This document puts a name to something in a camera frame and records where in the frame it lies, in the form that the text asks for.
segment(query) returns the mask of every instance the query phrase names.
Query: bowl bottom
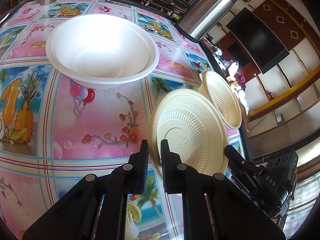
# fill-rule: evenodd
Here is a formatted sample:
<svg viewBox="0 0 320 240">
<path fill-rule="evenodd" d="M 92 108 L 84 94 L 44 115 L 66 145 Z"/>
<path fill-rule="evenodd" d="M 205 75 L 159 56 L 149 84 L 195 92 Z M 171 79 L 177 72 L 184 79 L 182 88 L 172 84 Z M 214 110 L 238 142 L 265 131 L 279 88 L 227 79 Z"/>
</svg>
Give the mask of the bowl bottom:
<svg viewBox="0 0 320 240">
<path fill-rule="evenodd" d="M 167 139 L 170 150 L 180 155 L 181 161 L 203 172 L 210 155 L 207 132 L 199 118 L 180 107 L 163 112 L 157 129 L 157 144 Z"/>
<path fill-rule="evenodd" d="M 128 74 L 124 72 L 124 64 L 117 55 L 103 50 L 86 51 L 77 57 L 75 63 L 76 71 L 87 76 L 116 78 Z"/>
</svg>

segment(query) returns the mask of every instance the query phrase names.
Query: white foam bowl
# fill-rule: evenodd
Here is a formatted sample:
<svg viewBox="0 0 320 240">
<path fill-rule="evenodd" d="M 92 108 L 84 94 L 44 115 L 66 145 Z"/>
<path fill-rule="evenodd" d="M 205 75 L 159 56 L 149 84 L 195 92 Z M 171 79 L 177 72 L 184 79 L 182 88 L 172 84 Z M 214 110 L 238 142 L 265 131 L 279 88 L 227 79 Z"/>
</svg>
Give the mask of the white foam bowl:
<svg viewBox="0 0 320 240">
<path fill-rule="evenodd" d="M 217 108 L 226 127 L 231 130 L 238 129 L 242 120 L 241 111 L 229 84 L 214 71 L 204 72 L 202 82 L 198 92 Z"/>
<path fill-rule="evenodd" d="M 73 17 L 49 35 L 50 63 L 85 87 L 103 89 L 150 74 L 159 62 L 151 36 L 126 19 L 89 14 Z"/>
<path fill-rule="evenodd" d="M 215 107 L 203 95 L 191 89 L 166 94 L 153 109 L 149 127 L 149 154 L 158 177 L 163 180 L 160 143 L 167 139 L 170 151 L 198 172 L 224 173 L 228 159 L 223 150 L 228 137 Z"/>
</svg>

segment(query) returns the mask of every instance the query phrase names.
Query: pineapple print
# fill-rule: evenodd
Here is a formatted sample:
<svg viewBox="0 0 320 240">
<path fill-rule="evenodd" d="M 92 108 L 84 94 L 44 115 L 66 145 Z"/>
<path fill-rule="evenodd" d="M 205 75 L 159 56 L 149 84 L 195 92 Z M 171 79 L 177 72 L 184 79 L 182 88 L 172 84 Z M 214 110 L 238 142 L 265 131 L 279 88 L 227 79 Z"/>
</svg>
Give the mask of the pineapple print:
<svg viewBox="0 0 320 240">
<path fill-rule="evenodd" d="M 62 7 L 64 8 L 64 10 L 61 11 L 61 13 L 64 16 L 77 16 L 81 14 L 81 9 L 83 8 L 83 5 L 80 3 L 80 4 L 76 4 L 75 6 L 71 6 L 70 8 L 67 8 L 67 9 L 65 9 L 65 7 L 66 6 Z"/>
<path fill-rule="evenodd" d="M 39 76 L 39 73 L 35 74 L 32 71 L 32 75 L 28 74 L 28 79 L 23 85 L 21 92 L 21 109 L 17 113 L 17 118 L 15 122 L 15 129 L 22 130 L 27 128 L 27 138 L 26 143 L 31 141 L 33 135 L 33 112 L 32 112 L 32 102 L 36 99 L 36 95 L 40 91 L 40 85 L 44 78 Z"/>
</svg>

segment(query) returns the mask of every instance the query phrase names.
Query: screw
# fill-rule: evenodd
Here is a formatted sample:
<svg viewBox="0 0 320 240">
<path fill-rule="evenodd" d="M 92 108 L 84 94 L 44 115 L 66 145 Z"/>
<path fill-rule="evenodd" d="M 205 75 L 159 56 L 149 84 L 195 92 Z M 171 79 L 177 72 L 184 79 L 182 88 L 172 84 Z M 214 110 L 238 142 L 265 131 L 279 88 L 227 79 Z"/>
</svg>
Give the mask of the screw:
<svg viewBox="0 0 320 240">
<path fill-rule="evenodd" d="M 129 171 L 129 170 L 131 170 L 133 168 L 133 166 L 131 165 L 131 164 L 125 164 L 125 165 L 123 165 L 123 169 L 125 170 L 125 171 Z"/>
<path fill-rule="evenodd" d="M 177 169 L 180 171 L 184 171 L 187 168 L 187 166 L 184 163 L 180 163 L 177 165 Z"/>
<path fill-rule="evenodd" d="M 87 176 L 85 176 L 86 181 L 93 181 L 95 178 L 96 176 L 94 176 L 93 174 L 88 174 Z"/>
<path fill-rule="evenodd" d="M 216 179 L 218 179 L 218 180 L 223 180 L 223 179 L 224 179 L 224 175 L 223 175 L 222 173 L 216 173 L 216 174 L 214 175 L 214 177 L 215 177 Z"/>
</svg>

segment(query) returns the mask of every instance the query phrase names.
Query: orange juice glass print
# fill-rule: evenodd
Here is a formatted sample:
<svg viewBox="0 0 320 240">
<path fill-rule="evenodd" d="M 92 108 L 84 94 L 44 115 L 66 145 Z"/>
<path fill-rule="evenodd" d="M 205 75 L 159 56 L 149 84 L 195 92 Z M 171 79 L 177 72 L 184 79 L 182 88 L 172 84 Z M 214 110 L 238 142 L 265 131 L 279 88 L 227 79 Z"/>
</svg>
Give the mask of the orange juice glass print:
<svg viewBox="0 0 320 240">
<path fill-rule="evenodd" d="M 20 93 L 20 87 L 12 86 L 10 88 L 10 92 L 7 98 L 7 102 L 4 106 L 2 112 L 2 120 L 4 124 L 4 134 L 3 137 L 0 139 L 1 142 L 8 142 L 10 143 L 10 139 L 8 138 L 8 127 L 12 123 L 14 116 L 16 114 L 16 103 L 17 98 Z"/>
</svg>

